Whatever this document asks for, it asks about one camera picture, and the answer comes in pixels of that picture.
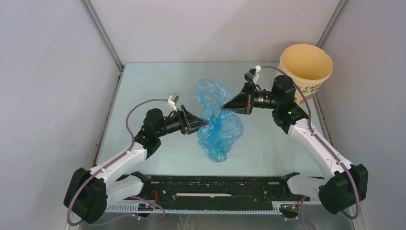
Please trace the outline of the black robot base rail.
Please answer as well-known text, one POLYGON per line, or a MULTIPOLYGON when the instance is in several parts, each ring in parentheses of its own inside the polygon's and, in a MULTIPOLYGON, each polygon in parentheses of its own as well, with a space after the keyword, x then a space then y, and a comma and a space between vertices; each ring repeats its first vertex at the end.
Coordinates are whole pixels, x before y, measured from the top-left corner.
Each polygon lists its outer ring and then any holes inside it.
POLYGON ((192 210, 265 210, 301 199, 274 176, 151 175, 139 196, 163 208, 192 210))

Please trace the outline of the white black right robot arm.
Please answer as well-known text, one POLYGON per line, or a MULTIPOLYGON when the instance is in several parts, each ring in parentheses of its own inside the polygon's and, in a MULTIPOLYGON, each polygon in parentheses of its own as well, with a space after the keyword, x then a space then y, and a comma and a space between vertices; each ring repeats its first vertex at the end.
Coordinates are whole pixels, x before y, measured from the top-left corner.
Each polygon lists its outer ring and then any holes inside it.
POLYGON ((331 214, 341 212, 350 219, 358 218, 361 201, 366 198, 366 167, 354 165, 320 135, 311 114, 294 101, 296 84, 289 76, 277 76, 271 91, 260 91, 253 80, 246 80, 240 93, 225 103, 222 110, 249 115, 253 108, 271 109, 275 124, 304 147, 323 174, 317 179, 291 173, 279 186, 279 196, 284 200, 296 195, 317 196, 331 214))

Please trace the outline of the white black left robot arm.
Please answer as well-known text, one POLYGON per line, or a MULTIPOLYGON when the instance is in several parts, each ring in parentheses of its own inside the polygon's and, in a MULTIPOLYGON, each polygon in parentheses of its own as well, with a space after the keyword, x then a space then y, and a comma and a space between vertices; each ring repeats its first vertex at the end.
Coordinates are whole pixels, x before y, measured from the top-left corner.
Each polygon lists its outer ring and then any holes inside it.
POLYGON ((168 116, 158 108, 148 110, 139 132, 130 133, 131 142, 126 149, 98 166, 89 170, 79 168, 73 173, 63 201, 68 208, 68 224, 93 224, 108 206, 131 196, 147 199, 151 186, 146 183, 145 175, 135 172, 122 176, 150 158, 161 146, 161 137, 177 131, 190 135, 208 124, 207 120, 188 112, 184 105, 168 116))

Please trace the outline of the blue plastic trash bag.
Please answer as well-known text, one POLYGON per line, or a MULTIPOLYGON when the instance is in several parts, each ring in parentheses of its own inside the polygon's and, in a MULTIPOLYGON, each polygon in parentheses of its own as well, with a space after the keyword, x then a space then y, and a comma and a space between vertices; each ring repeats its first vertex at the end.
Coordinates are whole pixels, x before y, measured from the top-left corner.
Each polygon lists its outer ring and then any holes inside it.
POLYGON ((197 132, 198 144, 211 162, 224 162, 244 133, 244 124, 238 115, 222 110, 234 96, 213 79, 200 79, 195 95, 202 105, 201 118, 208 121, 208 125, 197 132))

